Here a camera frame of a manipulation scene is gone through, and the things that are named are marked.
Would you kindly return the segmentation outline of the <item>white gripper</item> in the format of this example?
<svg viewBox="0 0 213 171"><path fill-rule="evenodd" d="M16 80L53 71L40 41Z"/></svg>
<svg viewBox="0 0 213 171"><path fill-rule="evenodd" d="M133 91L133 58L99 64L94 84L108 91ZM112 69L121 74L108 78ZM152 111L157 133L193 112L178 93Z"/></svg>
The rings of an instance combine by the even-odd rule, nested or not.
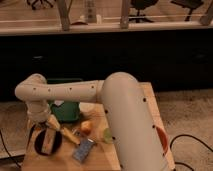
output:
<svg viewBox="0 0 213 171"><path fill-rule="evenodd" d="M54 115L50 115L46 121L46 126L47 129L45 132L41 152L44 154L50 154L53 149L56 132L60 130L60 124Z"/></svg>

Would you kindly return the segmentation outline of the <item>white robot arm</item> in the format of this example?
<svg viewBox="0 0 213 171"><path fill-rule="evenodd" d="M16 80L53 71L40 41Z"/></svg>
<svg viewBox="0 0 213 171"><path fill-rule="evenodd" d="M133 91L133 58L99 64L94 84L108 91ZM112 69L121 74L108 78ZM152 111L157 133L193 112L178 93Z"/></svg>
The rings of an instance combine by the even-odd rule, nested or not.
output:
<svg viewBox="0 0 213 171"><path fill-rule="evenodd" d="M19 83L15 95L30 118L44 122L49 100L101 103L122 171L170 171L148 101L132 75L116 72L105 80L49 84L40 74Z"/></svg>

